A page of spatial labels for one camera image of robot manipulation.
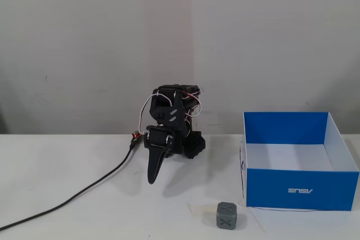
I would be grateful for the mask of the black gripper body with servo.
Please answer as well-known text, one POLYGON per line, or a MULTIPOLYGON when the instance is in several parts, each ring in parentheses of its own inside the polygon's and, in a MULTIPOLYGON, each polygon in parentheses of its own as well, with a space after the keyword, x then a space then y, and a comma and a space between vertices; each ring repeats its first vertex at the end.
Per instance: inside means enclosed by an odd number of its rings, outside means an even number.
POLYGON ((183 142, 180 132, 161 125, 149 125, 146 129, 144 144, 151 154, 160 157, 183 154, 183 142))

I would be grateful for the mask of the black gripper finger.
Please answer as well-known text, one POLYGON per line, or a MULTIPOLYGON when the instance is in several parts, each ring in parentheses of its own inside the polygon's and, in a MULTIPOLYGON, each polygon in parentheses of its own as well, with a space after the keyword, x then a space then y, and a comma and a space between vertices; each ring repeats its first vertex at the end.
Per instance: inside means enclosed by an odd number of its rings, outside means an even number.
POLYGON ((149 184, 154 184, 158 174, 159 151, 149 149, 147 179, 149 184))
POLYGON ((163 160, 166 158, 166 152, 155 152, 155 179, 158 176, 163 160))

